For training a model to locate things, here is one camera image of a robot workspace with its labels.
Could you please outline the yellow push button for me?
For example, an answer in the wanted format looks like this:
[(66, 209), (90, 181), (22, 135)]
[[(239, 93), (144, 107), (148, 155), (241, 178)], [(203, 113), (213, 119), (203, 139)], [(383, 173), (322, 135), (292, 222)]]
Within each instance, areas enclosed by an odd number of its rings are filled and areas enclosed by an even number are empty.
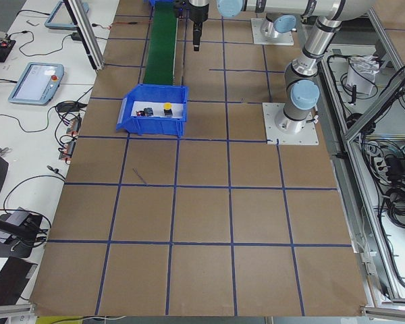
[(173, 111), (172, 111), (172, 104), (167, 102), (163, 104), (163, 113), (165, 117), (172, 117), (173, 116)]

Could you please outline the red push button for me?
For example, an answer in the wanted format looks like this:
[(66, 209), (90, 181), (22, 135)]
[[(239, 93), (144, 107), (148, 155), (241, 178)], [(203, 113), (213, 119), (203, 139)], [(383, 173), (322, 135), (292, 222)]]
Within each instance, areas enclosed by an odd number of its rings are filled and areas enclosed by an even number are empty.
[(154, 116), (153, 109), (151, 107), (145, 107), (142, 110), (136, 112), (137, 117), (152, 117)]

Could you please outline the green conveyor belt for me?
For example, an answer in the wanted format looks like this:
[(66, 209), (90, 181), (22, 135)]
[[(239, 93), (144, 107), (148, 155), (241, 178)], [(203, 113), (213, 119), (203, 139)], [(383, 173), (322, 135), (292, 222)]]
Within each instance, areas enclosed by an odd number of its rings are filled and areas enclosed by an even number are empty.
[(143, 79), (145, 84), (173, 85), (177, 28), (173, 2), (156, 3)]

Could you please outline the blue bin with white liner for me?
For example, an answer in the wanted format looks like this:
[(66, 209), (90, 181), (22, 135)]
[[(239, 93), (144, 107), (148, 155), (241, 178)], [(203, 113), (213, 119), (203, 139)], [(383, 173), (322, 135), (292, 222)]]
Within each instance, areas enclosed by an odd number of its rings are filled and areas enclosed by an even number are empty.
[[(165, 117), (164, 103), (172, 104), (172, 117)], [(188, 87), (139, 84), (121, 102), (116, 130), (135, 134), (164, 134), (181, 137), (187, 120)], [(152, 117), (137, 117), (145, 107), (153, 109)]]

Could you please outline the black power adapter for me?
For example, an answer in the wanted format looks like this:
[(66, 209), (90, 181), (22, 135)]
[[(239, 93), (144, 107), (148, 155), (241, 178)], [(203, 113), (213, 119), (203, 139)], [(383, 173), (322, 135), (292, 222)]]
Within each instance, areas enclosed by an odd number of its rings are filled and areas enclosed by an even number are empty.
[(80, 34), (78, 32), (73, 32), (73, 33), (71, 33), (71, 39), (73, 41), (81, 41), (82, 37), (80, 36)]

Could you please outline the far teach pendant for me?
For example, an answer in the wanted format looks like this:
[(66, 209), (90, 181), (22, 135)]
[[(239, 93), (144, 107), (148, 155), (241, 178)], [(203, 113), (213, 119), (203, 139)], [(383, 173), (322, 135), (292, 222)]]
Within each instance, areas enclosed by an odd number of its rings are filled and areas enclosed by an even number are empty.
[(44, 26), (54, 30), (75, 30), (76, 27), (63, 1), (58, 1)]

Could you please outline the teach pendant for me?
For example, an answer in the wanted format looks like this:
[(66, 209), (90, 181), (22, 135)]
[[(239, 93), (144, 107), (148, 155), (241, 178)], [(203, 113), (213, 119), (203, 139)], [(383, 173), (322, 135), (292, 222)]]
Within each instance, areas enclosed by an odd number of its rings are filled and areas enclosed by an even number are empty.
[(44, 26), (54, 30), (75, 30), (76, 27), (63, 1), (58, 1)]
[(8, 101), (15, 104), (46, 105), (56, 93), (64, 71), (64, 66), (58, 63), (30, 62)]

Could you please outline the near teach pendant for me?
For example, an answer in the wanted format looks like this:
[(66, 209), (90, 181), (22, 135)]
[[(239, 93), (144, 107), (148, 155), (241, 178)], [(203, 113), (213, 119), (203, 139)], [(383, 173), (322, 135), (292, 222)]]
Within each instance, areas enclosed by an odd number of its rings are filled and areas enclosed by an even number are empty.
[(64, 66), (58, 63), (30, 62), (8, 101), (15, 104), (46, 105), (56, 93), (64, 71)]

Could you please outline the white paper bag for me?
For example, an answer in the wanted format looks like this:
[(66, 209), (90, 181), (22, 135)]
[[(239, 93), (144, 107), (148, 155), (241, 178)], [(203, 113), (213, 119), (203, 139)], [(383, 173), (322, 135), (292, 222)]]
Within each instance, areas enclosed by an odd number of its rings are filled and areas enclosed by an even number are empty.
[(358, 94), (371, 95), (378, 73), (379, 64), (372, 55), (349, 57), (346, 88), (355, 86)]

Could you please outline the black monitor stand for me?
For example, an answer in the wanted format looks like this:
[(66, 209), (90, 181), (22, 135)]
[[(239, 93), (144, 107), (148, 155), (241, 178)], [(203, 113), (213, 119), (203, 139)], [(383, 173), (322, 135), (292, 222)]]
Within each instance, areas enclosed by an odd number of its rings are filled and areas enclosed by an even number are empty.
[(42, 217), (19, 210), (0, 216), (0, 258), (28, 258), (40, 234)]

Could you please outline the aluminium frame post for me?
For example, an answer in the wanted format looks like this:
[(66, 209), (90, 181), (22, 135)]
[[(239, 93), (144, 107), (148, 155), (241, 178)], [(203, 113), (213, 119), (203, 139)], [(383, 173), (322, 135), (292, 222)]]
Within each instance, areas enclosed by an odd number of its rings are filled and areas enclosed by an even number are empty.
[(81, 0), (64, 0), (63, 2), (77, 33), (80, 35), (93, 70), (102, 70), (105, 66), (105, 60)]

